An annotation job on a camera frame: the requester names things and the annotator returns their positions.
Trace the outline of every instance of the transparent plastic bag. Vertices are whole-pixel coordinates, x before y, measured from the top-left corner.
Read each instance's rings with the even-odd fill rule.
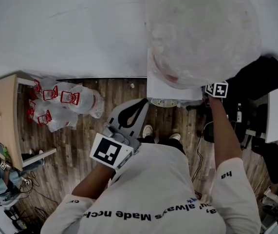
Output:
[[[34,93],[41,100],[43,100],[43,91],[50,90],[58,83],[58,81],[49,77],[44,79],[35,79],[34,82],[36,83],[34,86]]]
[[[75,86],[70,92],[63,91],[61,102],[75,113],[91,114],[100,118],[104,112],[104,99],[93,89],[82,85]]]
[[[55,104],[49,104],[45,107],[45,114],[38,117],[40,126],[47,125],[51,133],[63,127],[76,127],[78,114],[68,108],[58,107]]]
[[[29,108],[27,109],[27,119],[29,121],[33,120],[38,124],[38,117],[45,114],[45,108],[48,105],[48,102],[42,101],[40,99],[29,100]]]
[[[155,75],[172,87],[224,81],[260,56],[250,0],[148,0]]]
[[[43,91],[43,100],[49,101],[54,104],[58,104],[60,106],[64,106],[61,103],[61,95],[63,91],[69,92],[72,88],[74,88],[76,84],[69,82],[59,82],[49,90]]]

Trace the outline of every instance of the bottle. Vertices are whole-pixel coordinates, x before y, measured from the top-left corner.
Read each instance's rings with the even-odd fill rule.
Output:
[[[238,103],[237,119],[236,119],[236,122],[241,123],[241,117],[242,117],[241,104]]]

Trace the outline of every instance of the black pants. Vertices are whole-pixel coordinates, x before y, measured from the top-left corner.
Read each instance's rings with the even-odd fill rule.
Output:
[[[146,136],[145,138],[138,138],[138,141],[140,141],[141,143],[155,144],[155,140],[152,136]],[[183,145],[177,139],[173,139],[173,138],[163,139],[160,140],[158,144],[175,147],[185,155],[185,152],[183,150]]]

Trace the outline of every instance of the wooden table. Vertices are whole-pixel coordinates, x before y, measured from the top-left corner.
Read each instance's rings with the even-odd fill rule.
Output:
[[[33,80],[18,78],[17,75],[0,80],[0,143],[8,149],[13,166],[22,171],[23,167],[55,153],[56,148],[22,160],[17,121],[18,84],[35,85]]]

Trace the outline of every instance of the white t-shirt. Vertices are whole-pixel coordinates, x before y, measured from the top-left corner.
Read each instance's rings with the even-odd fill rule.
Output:
[[[178,149],[142,144],[96,201],[65,196],[41,234],[258,234],[260,218],[243,162],[223,162],[211,204],[196,199]]]

